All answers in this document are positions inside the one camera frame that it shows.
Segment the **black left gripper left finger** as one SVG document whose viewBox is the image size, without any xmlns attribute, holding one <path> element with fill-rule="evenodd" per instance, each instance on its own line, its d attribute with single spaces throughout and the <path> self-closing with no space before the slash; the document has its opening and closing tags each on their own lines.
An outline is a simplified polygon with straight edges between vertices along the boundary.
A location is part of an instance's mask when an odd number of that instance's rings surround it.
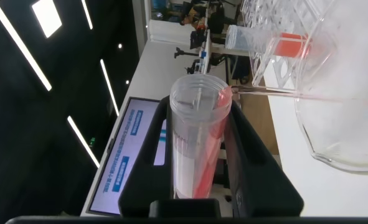
<svg viewBox="0 0 368 224">
<path fill-rule="evenodd" d="M 169 97 L 163 98 L 120 195 L 122 217 L 147 217 L 152 202 L 173 198 L 172 111 Z M 164 164 L 154 165 L 163 122 L 166 122 Z"/>
</svg>

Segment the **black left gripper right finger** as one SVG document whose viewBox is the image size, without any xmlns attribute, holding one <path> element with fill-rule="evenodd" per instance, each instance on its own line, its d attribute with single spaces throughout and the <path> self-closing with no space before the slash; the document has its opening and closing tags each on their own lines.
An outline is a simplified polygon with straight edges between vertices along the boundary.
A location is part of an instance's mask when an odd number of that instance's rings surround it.
<svg viewBox="0 0 368 224">
<path fill-rule="evenodd" d="M 234 217 L 298 217 L 304 201 L 235 102 L 224 130 Z"/>
</svg>

